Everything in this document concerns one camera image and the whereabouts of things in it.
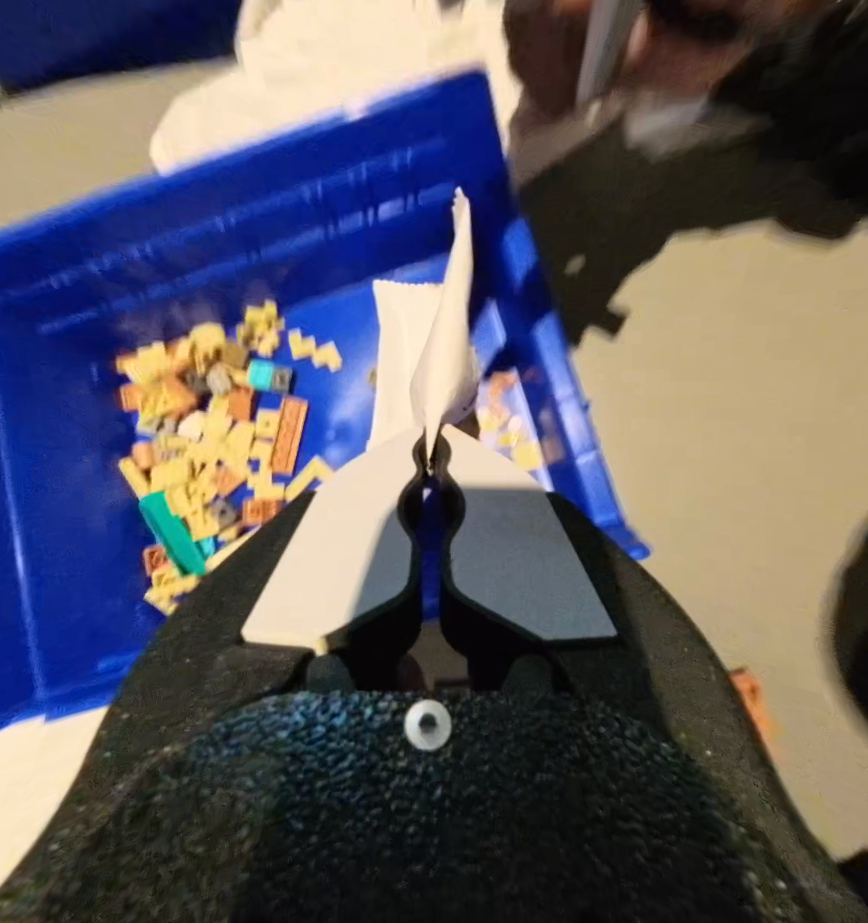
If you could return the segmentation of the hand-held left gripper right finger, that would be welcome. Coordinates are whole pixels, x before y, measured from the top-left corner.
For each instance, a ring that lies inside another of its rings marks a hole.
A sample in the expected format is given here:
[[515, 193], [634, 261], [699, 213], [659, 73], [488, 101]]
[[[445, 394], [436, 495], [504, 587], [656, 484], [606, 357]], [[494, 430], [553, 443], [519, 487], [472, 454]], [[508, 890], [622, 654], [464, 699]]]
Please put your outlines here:
[[550, 493], [513, 461], [445, 425], [438, 445], [454, 500], [445, 575], [464, 605], [549, 643], [612, 640], [616, 627]]

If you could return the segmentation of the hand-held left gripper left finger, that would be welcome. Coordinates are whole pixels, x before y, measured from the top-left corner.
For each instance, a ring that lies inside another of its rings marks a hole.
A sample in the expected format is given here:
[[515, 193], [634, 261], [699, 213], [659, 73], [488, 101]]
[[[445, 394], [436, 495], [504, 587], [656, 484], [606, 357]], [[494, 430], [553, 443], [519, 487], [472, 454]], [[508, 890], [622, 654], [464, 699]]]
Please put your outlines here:
[[423, 433], [406, 429], [312, 493], [243, 624], [244, 641], [325, 654], [409, 589], [415, 541], [404, 503]]

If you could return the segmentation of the pile of tan toy bricks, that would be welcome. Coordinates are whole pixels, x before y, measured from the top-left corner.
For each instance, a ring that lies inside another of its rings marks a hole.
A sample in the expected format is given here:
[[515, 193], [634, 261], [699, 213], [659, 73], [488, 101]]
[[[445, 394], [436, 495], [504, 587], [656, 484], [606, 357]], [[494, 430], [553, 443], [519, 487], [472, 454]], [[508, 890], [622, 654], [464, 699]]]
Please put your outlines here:
[[[114, 369], [117, 407], [135, 425], [120, 475], [137, 502], [164, 493], [206, 558], [207, 575], [283, 511], [286, 485], [311, 459], [300, 461], [304, 425], [293, 475], [270, 467], [282, 399], [308, 400], [305, 424], [310, 413], [309, 399], [294, 390], [296, 372], [339, 374], [343, 358], [333, 340], [288, 328], [266, 299], [246, 306], [232, 329], [202, 322], [118, 354]], [[151, 537], [142, 551], [144, 602], [170, 617], [205, 575], [182, 574]]]

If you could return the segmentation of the orange toy brick plate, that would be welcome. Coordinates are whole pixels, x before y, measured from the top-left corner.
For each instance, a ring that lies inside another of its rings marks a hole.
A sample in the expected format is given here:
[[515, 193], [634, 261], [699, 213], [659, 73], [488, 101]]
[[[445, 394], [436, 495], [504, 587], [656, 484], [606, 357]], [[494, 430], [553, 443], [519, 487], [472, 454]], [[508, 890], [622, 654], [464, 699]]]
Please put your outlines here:
[[764, 746], [769, 748], [774, 737], [774, 722], [760, 679], [747, 667], [731, 670], [728, 678], [739, 695], [760, 740]]

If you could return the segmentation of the blue plastic bin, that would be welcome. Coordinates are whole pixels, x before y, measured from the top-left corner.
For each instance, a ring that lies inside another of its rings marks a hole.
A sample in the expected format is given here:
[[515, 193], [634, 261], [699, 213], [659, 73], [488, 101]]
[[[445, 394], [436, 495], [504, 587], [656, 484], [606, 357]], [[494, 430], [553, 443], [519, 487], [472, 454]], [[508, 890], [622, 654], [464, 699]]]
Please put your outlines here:
[[0, 233], [0, 730], [103, 707], [163, 623], [142, 600], [151, 542], [118, 469], [136, 439], [114, 360], [266, 298], [342, 357], [299, 363], [303, 463], [370, 436], [371, 283], [439, 282], [450, 203], [472, 202], [474, 344], [515, 370], [536, 478], [636, 560], [536, 246], [510, 191], [486, 76], [421, 86]]

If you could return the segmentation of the person's right forearm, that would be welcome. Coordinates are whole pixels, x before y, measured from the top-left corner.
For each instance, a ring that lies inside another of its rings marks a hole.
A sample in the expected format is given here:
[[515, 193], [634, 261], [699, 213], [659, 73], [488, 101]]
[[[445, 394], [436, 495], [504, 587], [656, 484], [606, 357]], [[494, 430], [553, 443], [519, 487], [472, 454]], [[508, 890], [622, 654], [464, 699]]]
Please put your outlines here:
[[765, 148], [809, 165], [868, 216], [868, 2], [831, 2], [763, 40], [717, 100], [766, 124]]

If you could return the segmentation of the grey desk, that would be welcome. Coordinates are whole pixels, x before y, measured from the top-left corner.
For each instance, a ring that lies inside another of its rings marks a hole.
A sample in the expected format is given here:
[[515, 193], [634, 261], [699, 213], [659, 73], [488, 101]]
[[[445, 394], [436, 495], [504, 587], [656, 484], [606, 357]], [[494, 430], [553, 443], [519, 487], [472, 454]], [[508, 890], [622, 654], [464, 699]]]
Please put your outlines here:
[[785, 786], [868, 849], [868, 723], [834, 667], [868, 618], [868, 221], [750, 146], [648, 161], [610, 129], [534, 234], [646, 565], [763, 685]]

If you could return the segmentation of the person's right hand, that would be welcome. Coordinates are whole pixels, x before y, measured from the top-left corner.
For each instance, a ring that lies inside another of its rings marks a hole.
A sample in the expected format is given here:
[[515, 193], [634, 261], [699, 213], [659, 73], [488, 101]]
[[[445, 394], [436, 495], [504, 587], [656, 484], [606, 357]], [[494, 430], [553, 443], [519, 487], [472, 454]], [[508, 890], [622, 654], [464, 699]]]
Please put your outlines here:
[[506, 2], [509, 66], [539, 116], [604, 100], [705, 106], [774, 17], [771, 2]]

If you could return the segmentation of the brown long toy plate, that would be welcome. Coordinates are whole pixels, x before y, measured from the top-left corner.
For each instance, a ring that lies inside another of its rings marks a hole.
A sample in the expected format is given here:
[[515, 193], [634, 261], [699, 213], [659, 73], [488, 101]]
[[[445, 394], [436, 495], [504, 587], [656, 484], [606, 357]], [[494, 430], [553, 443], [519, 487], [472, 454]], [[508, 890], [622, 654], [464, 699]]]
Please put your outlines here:
[[286, 395], [278, 409], [278, 431], [270, 467], [274, 474], [292, 476], [300, 451], [309, 402], [305, 398]]

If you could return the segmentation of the teal brick separator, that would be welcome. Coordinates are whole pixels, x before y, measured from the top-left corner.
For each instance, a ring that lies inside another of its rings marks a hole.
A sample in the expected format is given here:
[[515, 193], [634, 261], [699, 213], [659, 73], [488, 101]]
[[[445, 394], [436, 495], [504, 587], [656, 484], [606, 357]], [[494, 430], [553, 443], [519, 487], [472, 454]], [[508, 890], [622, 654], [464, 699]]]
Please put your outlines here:
[[171, 511], [163, 492], [152, 492], [138, 501], [145, 524], [163, 546], [169, 560], [184, 575], [202, 577], [207, 560], [191, 537], [184, 521]]

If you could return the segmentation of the tan frame toy brick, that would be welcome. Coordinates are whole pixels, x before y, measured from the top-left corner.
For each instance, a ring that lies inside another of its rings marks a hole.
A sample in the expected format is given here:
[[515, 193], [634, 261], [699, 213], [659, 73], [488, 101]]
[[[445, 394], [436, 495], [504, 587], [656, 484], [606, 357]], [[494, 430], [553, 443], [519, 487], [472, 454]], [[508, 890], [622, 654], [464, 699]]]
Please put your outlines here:
[[322, 456], [313, 456], [286, 485], [283, 496], [285, 503], [294, 502], [313, 484], [324, 484], [333, 478], [334, 474], [335, 469]]

